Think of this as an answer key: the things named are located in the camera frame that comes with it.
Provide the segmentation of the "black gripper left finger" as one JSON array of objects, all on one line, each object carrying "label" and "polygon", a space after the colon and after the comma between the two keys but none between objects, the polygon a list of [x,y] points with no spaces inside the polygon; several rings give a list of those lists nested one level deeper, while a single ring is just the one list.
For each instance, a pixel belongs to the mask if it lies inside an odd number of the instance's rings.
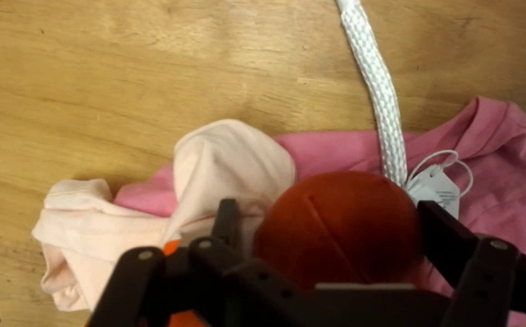
[{"label": "black gripper left finger", "polygon": [[210,327],[310,327],[301,292],[237,250],[239,217],[239,203],[224,197],[214,230],[173,254],[124,252],[86,327],[173,327],[184,310]]}]

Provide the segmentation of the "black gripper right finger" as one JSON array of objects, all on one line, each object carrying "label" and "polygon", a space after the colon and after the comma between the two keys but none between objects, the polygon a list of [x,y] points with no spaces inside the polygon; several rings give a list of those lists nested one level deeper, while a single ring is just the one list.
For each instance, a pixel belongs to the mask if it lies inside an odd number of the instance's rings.
[{"label": "black gripper right finger", "polygon": [[436,201],[417,214],[430,263],[454,287],[441,327],[508,327],[512,310],[526,314],[526,254],[517,245],[481,236]]}]

